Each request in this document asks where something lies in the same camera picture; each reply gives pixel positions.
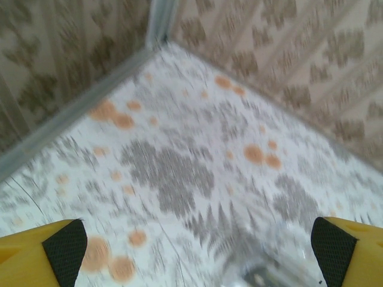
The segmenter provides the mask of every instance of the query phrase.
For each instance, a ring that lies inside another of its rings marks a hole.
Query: yellow plastic part
[[[383,229],[340,218],[325,219],[359,239],[342,287],[382,287]]]
[[[73,220],[63,220],[0,238],[0,286],[59,287],[42,242]]]

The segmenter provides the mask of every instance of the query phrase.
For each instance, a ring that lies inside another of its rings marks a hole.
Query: black mesh pad
[[[87,236],[80,219],[42,243],[53,273],[60,287],[74,287],[85,256]]]
[[[341,287],[358,239],[326,219],[315,220],[311,246],[328,287]]]

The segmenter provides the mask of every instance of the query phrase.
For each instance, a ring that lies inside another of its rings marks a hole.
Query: gray floral pattern
[[[382,182],[170,45],[0,184],[0,236],[82,218],[108,260],[135,268],[115,282],[84,262],[77,286],[220,286],[281,222],[306,235],[320,215],[383,226]]]

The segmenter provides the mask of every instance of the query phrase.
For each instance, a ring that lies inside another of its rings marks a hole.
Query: floor
[[[381,174],[173,44],[0,199],[0,236],[84,219],[86,287],[218,286],[241,233],[280,222],[383,227]]]

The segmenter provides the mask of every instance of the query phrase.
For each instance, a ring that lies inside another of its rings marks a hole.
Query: wall
[[[0,0],[0,154],[145,42],[150,0]]]
[[[383,170],[382,0],[181,0],[172,37]]]

